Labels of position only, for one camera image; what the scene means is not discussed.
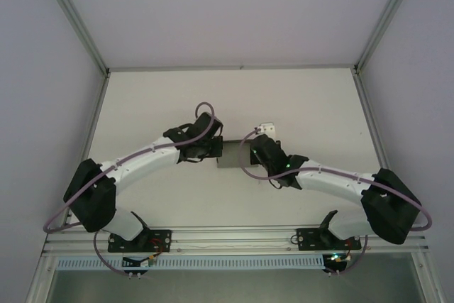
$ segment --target cable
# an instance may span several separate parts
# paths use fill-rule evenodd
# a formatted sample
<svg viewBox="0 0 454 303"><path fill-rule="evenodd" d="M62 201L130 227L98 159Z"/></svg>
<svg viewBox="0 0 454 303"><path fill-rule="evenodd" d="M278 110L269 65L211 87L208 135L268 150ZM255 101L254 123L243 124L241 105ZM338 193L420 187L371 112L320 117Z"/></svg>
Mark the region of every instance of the cable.
<svg viewBox="0 0 454 303"><path fill-rule="evenodd" d="M367 249L367 242L369 241L369 237L368 236L365 236L364 237L364 245L362 246L362 250L361 250L361 253L360 255L358 256L358 259L352 264L350 265L348 268L346 268L344 271L342 272L337 272L337 271L334 271L330 268L325 268L327 269L327 271L331 272L331 273L335 273L337 275L344 275L346 273L349 273L350 271L352 271L354 268L356 268L358 266L358 264L360 263L360 261L362 260L364 254L366 253L366 249Z"/></svg>
<svg viewBox="0 0 454 303"><path fill-rule="evenodd" d="M357 180L358 182L364 182L366 184L371 184L372 186L379 187L379 188L385 190L386 192L389 192L389 193L391 193L391 194L403 199L404 201L406 201L409 204L411 204L414 207L416 207L422 214L424 214L424 216L426 216L426 219L427 219L427 224L425 226L422 226L422 227L413 227L410 231L425 231L425 230L429 229L432 226L432 217L429 214L429 212L425 208L423 208L420 204L415 202L413 199L407 197L406 195L398 192L394 188L391 188L391 187L389 187L389 186L387 186L385 184L380 184L379 182L375 182L375 181L372 181L372 180L369 180L369 179L365 179L363 177L358 177L356 175L352 175L352 174L348 174L348 173L345 173L345 172L341 172L339 170L332 170L332 169L324 168L324 167L301 167L301 168L298 168L298 169L295 169L295 170L288 170L288 171L283 172L281 174L273 175L271 177L259 177L258 175L255 175L255 174L249 172L244 166L244 162L243 162L243 159L241 157L240 150L243 147L244 143L247 141L247 139L249 139L249 137L251 137L252 135L256 134L258 131L260 131L260 130L258 128L255 128L248 135L246 135L244 137L244 139L240 142L240 147L239 147L239 151L238 151L238 162L240 164L240 167L244 171L244 173L249 175L251 178L257 179L257 180L274 180L274 179L278 179L280 177L283 177L285 175L292 174L292 173L317 171L317 172L325 172L325 173L328 173L328 174L337 175L337 176L340 176L340 177L345 177L345 178L351 179L351 180Z"/></svg>
<svg viewBox="0 0 454 303"><path fill-rule="evenodd" d="M95 252L96 255L98 256L99 260L100 260L106 267L108 267L110 270L114 271L116 274L122 275L122 276L124 276L124 277L129 277L129 275L128 275L126 272L114 268L112 265L109 264L109 262L108 262L107 260L105 260L105 259L102 257L101 253L100 253L99 250L98 250L98 246L96 245L96 237L98 236L98 232L99 232L99 231L96 231L96 232L94 233L94 237L93 237L93 248L94 248L94 252Z"/></svg>
<svg viewBox="0 0 454 303"><path fill-rule="evenodd" d="M276 186L275 184L272 183L271 179L268 180L268 182L275 188L275 189L281 189L282 188L282 185L280 185L279 187Z"/></svg>
<svg viewBox="0 0 454 303"><path fill-rule="evenodd" d="M209 109L210 109L210 112L211 112L211 119L210 119L210 122L208 124L208 126L206 127L206 129L201 132L200 135L196 136L195 138L191 138L187 141L182 141L182 142L176 142L176 143L163 143L162 145L157 145L154 147L154 150L158 150L158 149L163 149L163 148L168 148L168 147L179 147L181 145L189 145L190 143L193 143L197 140L200 140L201 138L203 138L211 129L211 127L213 126L213 123L214 123L214 120L215 120L215 116L214 116L214 108L213 106L208 103L208 102L201 102L199 104L197 104L197 107L196 107L196 118L199 117L199 109L201 106L208 106ZM152 152L153 149L152 148L146 148L146 149L143 149L143 150L139 150L138 152L135 152L133 154L130 154L128 156L126 156L125 158L119 160L117 163L116 163L116 166L122 166L122 164L128 162L129 160L132 160L133 158L136 158L138 156L141 156L143 154L146 154L146 153L149 153L149 152ZM55 213L53 216L51 216L45 223L44 223L44 226L43 226L43 231L46 232L46 233L54 233L54 232L58 232L58 231L63 231L63 230L66 230L68 228L72 228L74 226L79 226L81 225L81 223L73 223L73 224L69 224L69 225L65 225L65 226L61 226L61 227L57 227L57 228L49 228L49 225L59 216L61 215L61 213L67 209L74 201L76 201L76 199L78 197L80 197L82 195L82 193L84 193L87 189L89 189L96 181L98 181L99 179L101 179L103 176L109 174L112 170L114 170L116 168L115 165L112 165L111 167L107 168L106 170L104 170L103 172L101 172L100 174L98 174L96 177L94 177L93 179L91 179L90 181L88 181L88 183L85 184L85 186L83 186L81 189L79 189L79 191L76 192L76 194L74 194L71 199L69 199L58 211L57 213Z"/></svg>
<svg viewBox="0 0 454 303"><path fill-rule="evenodd" d="M161 253L162 253L162 250L163 250L163 247L162 247L162 241L160 241L159 239L157 238L153 238L150 243L153 243L154 246L156 246L157 248L159 248L159 251L157 253L155 253L153 256L156 258L158 257Z"/></svg>
<svg viewBox="0 0 454 303"><path fill-rule="evenodd" d="M293 241L293 238L294 238L294 237L297 237L297 235L294 234L293 236L290 237L290 243L292 243L293 245L298 245L298 242L294 242L294 241Z"/></svg>
<svg viewBox="0 0 454 303"><path fill-rule="evenodd" d="M350 242L350 239L347 239L347 245L348 245L348 252L347 252L347 256L346 257L351 255L351 252L352 252L352 243Z"/></svg>

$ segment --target white wall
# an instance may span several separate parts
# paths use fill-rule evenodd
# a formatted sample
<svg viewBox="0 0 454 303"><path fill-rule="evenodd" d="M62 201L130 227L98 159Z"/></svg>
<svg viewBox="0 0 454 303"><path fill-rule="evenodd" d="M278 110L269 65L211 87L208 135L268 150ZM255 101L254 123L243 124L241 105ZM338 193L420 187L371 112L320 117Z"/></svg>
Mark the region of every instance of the white wall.
<svg viewBox="0 0 454 303"><path fill-rule="evenodd" d="M454 302L454 0L404 0L364 74L392 168L433 215Z"/></svg>
<svg viewBox="0 0 454 303"><path fill-rule="evenodd" d="M21 303L101 77L56 0L0 4L0 302Z"/></svg>

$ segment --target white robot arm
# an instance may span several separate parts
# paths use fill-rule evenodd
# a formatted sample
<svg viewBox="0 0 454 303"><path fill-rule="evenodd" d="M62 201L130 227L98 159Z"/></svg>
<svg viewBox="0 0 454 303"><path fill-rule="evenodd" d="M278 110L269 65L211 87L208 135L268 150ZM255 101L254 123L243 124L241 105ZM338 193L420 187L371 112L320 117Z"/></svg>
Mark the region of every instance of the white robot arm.
<svg viewBox="0 0 454 303"><path fill-rule="evenodd" d="M220 157L222 136L215 134L222 128L216 117L203 113L195 123L169 129L155 142L126 157L101 164L85 160L77 168L63 199L70 203L88 232L102 229L120 236L124 242L142 243L148 238L147 226L133 212L117 208L116 195L161 168Z"/></svg>
<svg viewBox="0 0 454 303"><path fill-rule="evenodd" d="M258 177L242 166L251 177L273 179L282 187L316 190L357 204L357 209L326 215L318 231L326 249L352 236L368 234L402 244L418 213L425 212L419 200L391 170L382 168L376 174L358 174L323 166L305 156L287 155L263 126L248 134L242 144L246 140L251 155L257 159L251 163L261 164L268 173L268 177Z"/></svg>

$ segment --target black mounting bracket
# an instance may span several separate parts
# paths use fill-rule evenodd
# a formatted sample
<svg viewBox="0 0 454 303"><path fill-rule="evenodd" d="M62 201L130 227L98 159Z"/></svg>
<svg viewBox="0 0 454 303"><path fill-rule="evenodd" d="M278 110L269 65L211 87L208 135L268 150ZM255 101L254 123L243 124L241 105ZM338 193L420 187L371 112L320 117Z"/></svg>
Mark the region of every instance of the black mounting bracket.
<svg viewBox="0 0 454 303"><path fill-rule="evenodd" d="M297 228L297 243L300 251L345 251L361 250L360 240L351 237L345 240L331 241L327 245L321 237L323 231L320 228Z"/></svg>
<svg viewBox="0 0 454 303"><path fill-rule="evenodd" d="M126 241L120 236L111 233L107 251L110 253L161 253L170 252L171 244L171 230L144 228L132 241Z"/></svg>

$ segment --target perforated metal strip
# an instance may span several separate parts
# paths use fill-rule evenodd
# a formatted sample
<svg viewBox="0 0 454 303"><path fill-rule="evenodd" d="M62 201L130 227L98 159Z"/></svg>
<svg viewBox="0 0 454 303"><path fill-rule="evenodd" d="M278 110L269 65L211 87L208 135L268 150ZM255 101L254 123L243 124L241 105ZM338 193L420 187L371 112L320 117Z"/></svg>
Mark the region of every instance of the perforated metal strip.
<svg viewBox="0 0 454 303"><path fill-rule="evenodd" d="M107 256L115 268L121 256ZM149 270L324 269L322 255L161 256ZM60 257L57 270L107 270L97 257Z"/></svg>

